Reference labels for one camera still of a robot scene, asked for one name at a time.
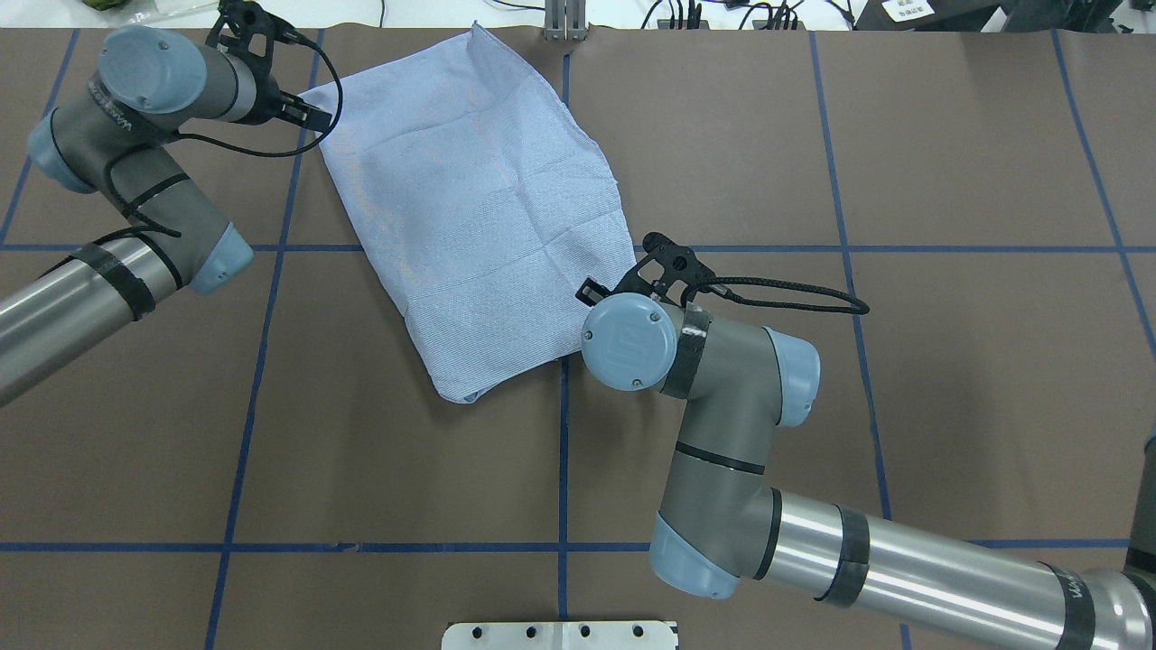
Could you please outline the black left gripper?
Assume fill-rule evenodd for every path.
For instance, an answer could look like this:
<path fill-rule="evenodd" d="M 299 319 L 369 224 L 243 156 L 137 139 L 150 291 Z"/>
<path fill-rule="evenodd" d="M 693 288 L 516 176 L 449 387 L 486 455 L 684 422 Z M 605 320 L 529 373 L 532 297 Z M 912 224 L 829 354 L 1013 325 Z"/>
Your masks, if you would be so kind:
<path fill-rule="evenodd" d="M 311 106 L 301 97 L 284 97 L 276 77 L 255 77 L 255 98 L 244 115 L 244 124 L 262 125 L 276 119 L 281 112 L 286 123 L 314 133 L 325 133 L 333 125 L 329 111 Z"/>

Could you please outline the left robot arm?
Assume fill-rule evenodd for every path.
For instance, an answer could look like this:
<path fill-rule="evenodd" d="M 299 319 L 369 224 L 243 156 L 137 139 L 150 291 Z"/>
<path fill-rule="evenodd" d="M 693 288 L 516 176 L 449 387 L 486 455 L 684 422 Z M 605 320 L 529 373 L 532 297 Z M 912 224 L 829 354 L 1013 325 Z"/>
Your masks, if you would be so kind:
<path fill-rule="evenodd" d="M 25 140 L 34 167 L 71 192 L 103 195 L 126 227 L 74 248 L 3 300 L 3 404 L 175 293 L 216 291 L 255 260 L 168 145 L 203 143 L 181 131 L 191 120 L 277 119 L 329 136 L 342 106 L 281 90 L 271 74 L 277 42 L 323 56 L 318 42 L 255 8 L 218 19 L 205 42 L 123 25 L 103 40 L 84 91 L 42 117 Z"/>

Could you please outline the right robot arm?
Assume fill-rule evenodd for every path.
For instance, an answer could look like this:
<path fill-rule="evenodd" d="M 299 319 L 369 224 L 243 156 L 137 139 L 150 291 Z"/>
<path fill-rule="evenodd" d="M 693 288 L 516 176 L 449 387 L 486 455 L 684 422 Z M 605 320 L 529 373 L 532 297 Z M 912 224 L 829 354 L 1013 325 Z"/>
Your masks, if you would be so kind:
<path fill-rule="evenodd" d="M 870 610 L 1000 649 L 1153 648 L 1153 441 L 1122 568 L 1070 571 L 784 492 L 772 437 L 805 423 L 820 387 L 815 347 L 716 320 L 657 285 L 575 293 L 581 357 L 603 386 L 686 404 L 649 542 L 669 588 L 726 599 L 775 579 L 831 608 Z"/>

